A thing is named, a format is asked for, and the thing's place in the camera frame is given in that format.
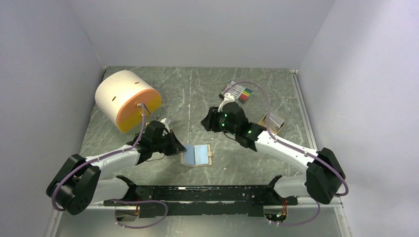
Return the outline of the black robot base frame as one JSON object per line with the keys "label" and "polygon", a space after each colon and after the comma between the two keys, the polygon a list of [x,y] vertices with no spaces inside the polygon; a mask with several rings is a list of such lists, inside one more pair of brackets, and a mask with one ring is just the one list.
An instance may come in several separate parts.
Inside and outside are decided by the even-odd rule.
{"label": "black robot base frame", "polygon": [[266,206],[297,205],[297,198],[281,197],[268,185],[137,186],[123,204],[106,200],[106,207],[138,211],[140,218],[163,216],[236,215],[263,217]]}

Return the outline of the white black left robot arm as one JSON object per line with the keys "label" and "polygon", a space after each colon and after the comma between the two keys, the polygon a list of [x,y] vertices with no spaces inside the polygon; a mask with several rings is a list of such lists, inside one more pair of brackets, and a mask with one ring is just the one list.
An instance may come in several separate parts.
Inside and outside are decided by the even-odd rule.
{"label": "white black left robot arm", "polygon": [[154,153],[172,156],[186,151],[164,122],[153,120],[116,150],[90,157],[68,157],[48,185],[46,195],[55,208],[72,215],[91,203],[107,200],[131,205],[138,200],[137,185],[117,172],[147,161]]}

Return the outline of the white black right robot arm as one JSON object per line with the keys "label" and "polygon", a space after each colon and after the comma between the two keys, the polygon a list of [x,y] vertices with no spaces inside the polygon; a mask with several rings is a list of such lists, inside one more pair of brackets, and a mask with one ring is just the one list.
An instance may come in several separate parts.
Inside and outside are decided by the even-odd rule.
{"label": "white black right robot arm", "polygon": [[201,125],[206,131],[232,134],[242,147],[279,158],[301,172],[274,182],[266,192],[271,204],[292,196],[310,196],[321,204],[329,204],[344,184],[345,174],[332,150],[318,151],[283,139],[266,127],[250,122],[236,102],[227,103],[221,109],[210,107]]}

